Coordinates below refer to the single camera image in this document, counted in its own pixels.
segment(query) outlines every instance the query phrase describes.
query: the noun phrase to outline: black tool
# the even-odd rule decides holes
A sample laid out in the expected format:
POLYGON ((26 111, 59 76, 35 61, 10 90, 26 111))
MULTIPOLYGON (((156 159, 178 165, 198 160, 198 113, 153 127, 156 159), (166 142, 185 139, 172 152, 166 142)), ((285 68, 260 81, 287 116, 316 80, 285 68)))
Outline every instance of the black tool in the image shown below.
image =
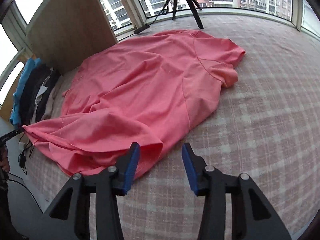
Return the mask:
MULTIPOLYGON (((199 29, 203 29, 203 25, 202 25, 202 22, 201 22, 201 19, 199 17, 199 14, 196 10, 196 7, 195 5, 197 6, 197 8, 199 10, 202 10, 202 8, 200 7, 199 3, 197 0, 186 0, 189 7, 190 7, 190 10, 193 14, 193 17, 195 18, 197 24, 198 24, 198 27, 199 29)), ((176 10, 177 10, 177 3, 178 3, 178 0, 173 0, 173 14, 172 14, 172 20, 174 20, 176 18, 176 10)))
POLYGON ((131 189, 139 155, 139 144, 134 142, 114 166, 96 175, 74 174, 35 223, 30 238, 90 240, 90 194, 95 193, 97 238, 123 240, 116 196, 124 196, 131 189))
POLYGON ((280 217, 246 173, 223 174, 196 156, 189 143, 182 147, 189 184, 196 196, 205 196, 198 240, 223 240, 226 193, 232 200, 232 240, 291 240, 280 217))

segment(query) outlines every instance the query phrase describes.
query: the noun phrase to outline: checkered bedsheet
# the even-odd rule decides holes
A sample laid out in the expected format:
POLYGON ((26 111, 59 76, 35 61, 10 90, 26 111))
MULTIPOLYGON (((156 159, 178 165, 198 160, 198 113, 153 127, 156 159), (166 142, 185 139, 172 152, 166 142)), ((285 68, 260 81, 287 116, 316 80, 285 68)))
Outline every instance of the checkered bedsheet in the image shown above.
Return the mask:
MULTIPOLYGON (((156 166, 118 198, 125 239, 196 239, 204 198, 190 190, 181 159, 189 142, 197 155, 220 171, 247 172, 294 233, 320 208, 320 42, 292 27, 253 17, 202 16, 204 31, 230 38, 246 50, 236 68, 239 81, 223 89, 218 109, 193 129, 156 166)), ((196 28, 194 19, 154 24, 196 28)), ((67 73, 60 94, 76 70, 67 73)), ((53 117, 63 98, 55 99, 53 117)), ((36 187, 52 200, 68 177, 39 151, 27 161, 36 187)), ((94 232, 94 198, 91 205, 94 232)), ((231 235, 227 198, 226 235, 231 235)))

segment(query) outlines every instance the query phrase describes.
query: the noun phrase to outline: cord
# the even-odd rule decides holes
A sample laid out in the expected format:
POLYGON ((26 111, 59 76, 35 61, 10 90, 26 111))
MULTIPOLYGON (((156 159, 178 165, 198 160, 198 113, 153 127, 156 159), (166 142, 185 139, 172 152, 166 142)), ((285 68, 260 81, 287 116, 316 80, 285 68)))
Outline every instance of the cord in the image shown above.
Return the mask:
POLYGON ((41 207, 39 206, 38 202, 36 201, 35 196, 31 193, 31 191, 30 191, 30 190, 29 190, 25 185, 23 185, 22 183, 20 183, 20 182, 18 182, 18 181, 16 181, 16 180, 14 180, 14 179, 4 179, 4 180, 16 182, 16 183, 18 183, 18 184, 22 185, 23 187, 25 187, 25 188, 29 191, 29 193, 31 194, 31 196, 33 197, 33 199, 35 200, 35 202, 36 202, 36 204, 37 204, 38 208, 40 209, 40 211, 42 212, 41 207))
POLYGON ((22 139, 22 137, 25 135, 25 133, 23 133, 22 134, 22 136, 20 137, 20 139, 19 139, 19 142, 21 141, 21 139, 22 139))

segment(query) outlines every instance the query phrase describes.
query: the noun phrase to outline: black cable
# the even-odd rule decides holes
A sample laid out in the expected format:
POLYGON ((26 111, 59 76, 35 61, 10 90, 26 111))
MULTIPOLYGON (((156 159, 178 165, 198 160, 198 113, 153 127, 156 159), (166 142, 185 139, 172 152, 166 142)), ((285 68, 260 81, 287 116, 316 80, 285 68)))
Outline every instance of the black cable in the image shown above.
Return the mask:
POLYGON ((15 176, 15 177, 23 180, 23 178, 21 178, 21 177, 19 177, 19 176, 17 176, 17 175, 14 175, 14 174, 12 174, 11 172, 8 172, 8 173, 9 173, 10 175, 12 175, 12 176, 15 176))
POLYGON ((22 137, 25 135, 25 133, 23 133, 22 134, 22 136, 20 137, 20 139, 19 139, 19 142, 21 141, 21 139, 22 139, 22 137))
POLYGON ((150 23, 149 25, 153 24, 159 15, 166 15, 168 14, 169 12, 169 3, 170 3, 170 0, 166 0, 165 4, 163 5, 162 7, 162 10, 157 14, 156 18, 154 19, 154 21, 152 23, 150 23))
POLYGON ((16 182, 16 183, 22 185, 23 187, 25 187, 25 188, 29 191, 29 193, 31 194, 31 196, 33 197, 33 199, 35 200, 38 208, 40 209, 40 211, 41 211, 41 213, 42 213, 41 207, 39 206, 38 202, 36 201, 35 196, 31 193, 31 191, 30 191, 25 185, 23 185, 21 182, 18 182, 18 181, 14 180, 14 179, 4 179, 4 180, 16 182))

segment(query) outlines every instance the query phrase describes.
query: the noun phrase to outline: wooden panel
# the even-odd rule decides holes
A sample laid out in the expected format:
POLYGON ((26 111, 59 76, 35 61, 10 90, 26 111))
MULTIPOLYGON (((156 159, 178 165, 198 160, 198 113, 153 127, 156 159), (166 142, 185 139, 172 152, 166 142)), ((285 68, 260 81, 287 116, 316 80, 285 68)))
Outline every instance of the wooden panel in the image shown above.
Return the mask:
POLYGON ((32 52, 61 74, 117 43, 99 0, 44 0, 27 39, 32 52))

